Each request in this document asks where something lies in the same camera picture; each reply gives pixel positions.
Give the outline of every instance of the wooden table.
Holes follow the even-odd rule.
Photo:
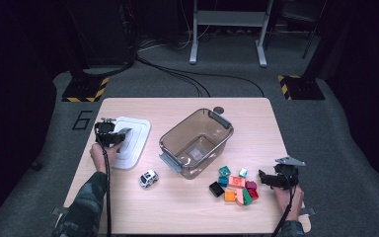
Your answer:
[[[159,158],[159,139],[180,121],[200,108],[222,107],[232,122],[234,134],[223,153],[194,180],[186,180]],[[112,98],[105,99],[100,118],[147,119],[151,131],[137,166],[129,171],[112,170],[112,232],[120,234],[254,234],[271,233],[282,213],[273,191],[261,184],[258,170],[274,174],[275,159],[287,152],[268,99],[263,98]],[[69,206],[81,186],[95,172],[89,150],[95,141],[91,132],[82,159],[66,198]],[[228,166],[232,174],[248,170],[247,180],[258,184],[260,198],[240,206],[215,197],[209,185],[218,180],[219,168]],[[158,183],[143,190],[139,177],[155,170]],[[308,216],[300,216],[306,232]],[[100,232],[107,232],[104,211]]]

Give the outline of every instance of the camouflage sleeve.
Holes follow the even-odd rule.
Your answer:
[[[303,237],[303,225],[294,220],[287,220],[281,226],[282,237]]]
[[[107,191],[107,175],[96,172],[82,186],[51,236],[97,236]]]

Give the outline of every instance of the white toy car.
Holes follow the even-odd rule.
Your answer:
[[[143,189],[147,189],[151,185],[158,182],[158,180],[159,180],[158,174],[153,170],[148,170],[146,173],[140,176],[139,183]]]

